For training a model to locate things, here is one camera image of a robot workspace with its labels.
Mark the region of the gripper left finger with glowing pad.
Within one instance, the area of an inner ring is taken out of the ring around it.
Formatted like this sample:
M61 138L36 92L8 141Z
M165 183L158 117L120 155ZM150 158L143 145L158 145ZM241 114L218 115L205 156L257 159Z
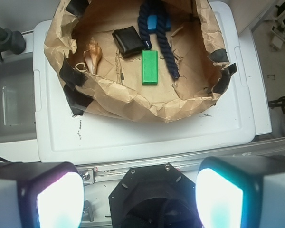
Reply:
M84 198L70 162L0 162L0 228L77 228Z

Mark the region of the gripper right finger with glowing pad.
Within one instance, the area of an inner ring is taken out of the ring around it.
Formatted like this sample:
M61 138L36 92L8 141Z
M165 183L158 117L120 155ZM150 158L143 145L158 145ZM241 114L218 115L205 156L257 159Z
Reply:
M206 228L285 228L285 155L207 157L195 199Z

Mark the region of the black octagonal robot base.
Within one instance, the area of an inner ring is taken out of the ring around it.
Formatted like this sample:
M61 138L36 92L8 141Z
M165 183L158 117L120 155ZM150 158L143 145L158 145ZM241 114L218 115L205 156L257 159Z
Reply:
M200 228L195 183L171 164L130 168L109 195L114 228Z

